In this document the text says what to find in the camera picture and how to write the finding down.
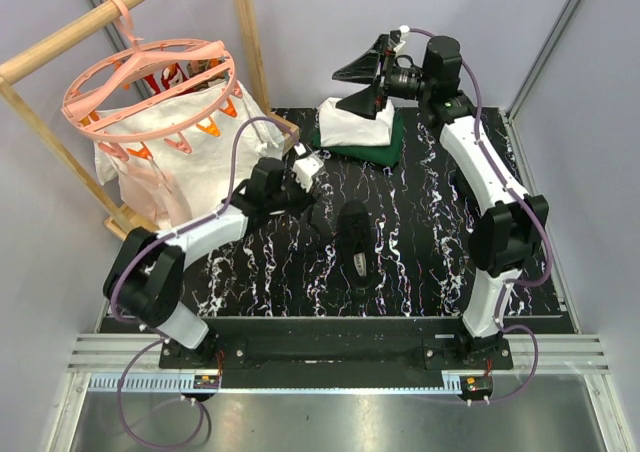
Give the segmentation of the black shoelace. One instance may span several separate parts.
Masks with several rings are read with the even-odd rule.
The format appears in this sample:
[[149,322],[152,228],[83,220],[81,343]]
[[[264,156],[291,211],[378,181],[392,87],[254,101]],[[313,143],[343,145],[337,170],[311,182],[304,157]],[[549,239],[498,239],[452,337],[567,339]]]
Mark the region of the black shoelace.
[[334,211],[334,217],[325,216],[319,207],[307,212],[307,224],[323,239],[334,239],[346,232],[342,211]]

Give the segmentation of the black canvas sneaker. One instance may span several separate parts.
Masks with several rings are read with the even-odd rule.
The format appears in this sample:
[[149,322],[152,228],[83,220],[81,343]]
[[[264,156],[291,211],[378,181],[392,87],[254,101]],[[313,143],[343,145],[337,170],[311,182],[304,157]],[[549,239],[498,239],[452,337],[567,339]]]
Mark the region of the black canvas sneaker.
[[352,289],[368,289],[375,274],[374,239],[365,204],[350,200],[341,208],[337,219],[337,248],[343,270]]

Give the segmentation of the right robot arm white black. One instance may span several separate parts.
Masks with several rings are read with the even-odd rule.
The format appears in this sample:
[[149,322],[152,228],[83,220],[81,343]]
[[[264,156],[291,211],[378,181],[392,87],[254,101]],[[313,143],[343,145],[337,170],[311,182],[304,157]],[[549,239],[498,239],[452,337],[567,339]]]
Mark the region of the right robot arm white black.
[[401,65],[398,53],[410,32],[403,28],[380,35],[364,54],[333,73],[335,81],[363,87],[337,106],[373,119],[389,98],[415,101],[428,130],[466,179],[481,216],[469,237],[474,284],[453,347],[457,362],[472,369],[498,348],[513,287],[544,282],[526,281],[521,275],[538,250],[550,249],[545,232],[549,204],[544,196],[526,190],[490,143],[481,123],[481,98],[469,98],[460,88],[460,74],[470,68],[459,42],[430,35],[421,65]]

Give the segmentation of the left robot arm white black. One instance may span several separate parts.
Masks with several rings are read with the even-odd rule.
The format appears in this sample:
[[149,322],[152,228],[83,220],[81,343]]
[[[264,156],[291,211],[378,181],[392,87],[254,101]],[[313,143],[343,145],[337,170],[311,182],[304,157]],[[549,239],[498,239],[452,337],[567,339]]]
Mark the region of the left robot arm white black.
[[262,158],[212,214],[160,232],[133,229],[103,286],[111,310],[179,343],[181,356],[193,367],[208,366],[216,344],[207,337],[209,326],[181,301],[185,270],[281,213],[302,215],[316,202],[317,177],[323,171],[324,163],[314,153],[295,160],[291,168],[279,159]]

